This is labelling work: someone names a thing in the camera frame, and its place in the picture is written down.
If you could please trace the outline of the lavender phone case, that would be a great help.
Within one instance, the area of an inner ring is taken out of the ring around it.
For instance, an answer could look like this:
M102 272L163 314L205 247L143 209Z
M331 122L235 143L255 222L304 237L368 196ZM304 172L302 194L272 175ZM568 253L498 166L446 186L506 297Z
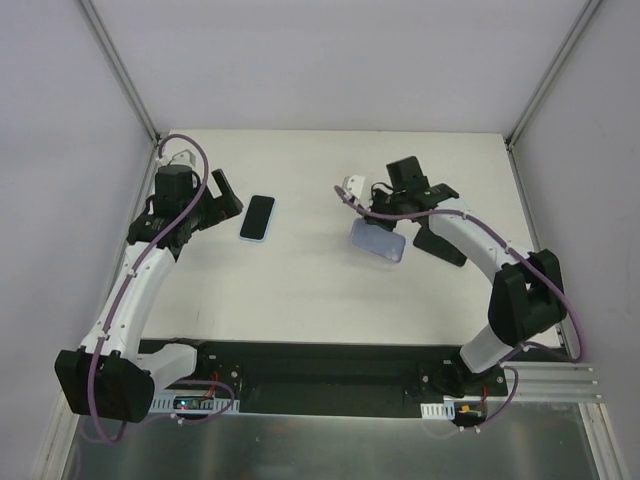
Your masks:
M404 254L406 238L358 218L352 224L349 243L356 249L399 263Z

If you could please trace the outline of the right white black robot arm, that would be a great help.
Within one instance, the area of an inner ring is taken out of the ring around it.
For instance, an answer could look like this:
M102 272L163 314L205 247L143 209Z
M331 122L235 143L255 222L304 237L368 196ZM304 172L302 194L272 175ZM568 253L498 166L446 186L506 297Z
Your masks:
M486 325L431 377L444 395L473 394L501 360L566 318L559 259L509 245L449 185L430 184L416 157L386 169L390 182L372 188L366 221L388 231L417 223L414 247L456 267L472 262L491 284Z

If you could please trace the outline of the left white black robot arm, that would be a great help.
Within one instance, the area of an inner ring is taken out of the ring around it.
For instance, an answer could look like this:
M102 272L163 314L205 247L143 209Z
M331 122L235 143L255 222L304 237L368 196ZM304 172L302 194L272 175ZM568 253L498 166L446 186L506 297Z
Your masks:
M210 363L193 341L168 343L141 355L139 346L160 287L193 234L238 216L243 204L224 172L205 180L189 166L161 167L154 192L127 235L125 258L101 314L75 350L59 352L54 371L71 411L102 419L139 423L156 393L182 381L204 387Z

